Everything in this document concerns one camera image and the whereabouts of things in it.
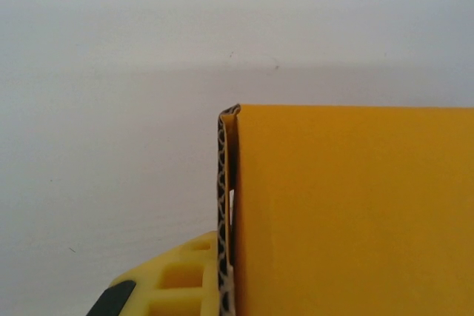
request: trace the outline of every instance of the white wall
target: white wall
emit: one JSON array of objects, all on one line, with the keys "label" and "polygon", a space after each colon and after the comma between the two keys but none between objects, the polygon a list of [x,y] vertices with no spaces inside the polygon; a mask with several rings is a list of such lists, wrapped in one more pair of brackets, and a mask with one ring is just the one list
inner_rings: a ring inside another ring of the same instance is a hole
[{"label": "white wall", "polygon": [[474,0],[0,0],[0,314],[85,315],[214,229],[238,101],[472,106],[473,21]]}]

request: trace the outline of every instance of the corrugated cardboard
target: corrugated cardboard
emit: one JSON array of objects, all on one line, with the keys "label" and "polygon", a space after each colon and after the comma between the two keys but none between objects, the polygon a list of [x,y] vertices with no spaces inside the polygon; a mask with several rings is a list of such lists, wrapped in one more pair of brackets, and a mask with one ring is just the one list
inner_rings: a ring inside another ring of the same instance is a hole
[{"label": "corrugated cardboard", "polygon": [[474,110],[244,105],[225,122],[238,316],[474,315]]}]

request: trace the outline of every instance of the yellow plastic object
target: yellow plastic object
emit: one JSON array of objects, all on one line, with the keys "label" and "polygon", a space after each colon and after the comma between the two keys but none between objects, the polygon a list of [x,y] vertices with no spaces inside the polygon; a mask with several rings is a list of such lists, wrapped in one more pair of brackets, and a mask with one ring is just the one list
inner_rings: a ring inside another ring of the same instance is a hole
[{"label": "yellow plastic object", "polygon": [[474,315],[473,109],[244,105],[235,121],[238,316]]},{"label": "yellow plastic object", "polygon": [[216,316],[216,254],[210,232],[116,278],[111,286],[136,282],[120,316]]}]

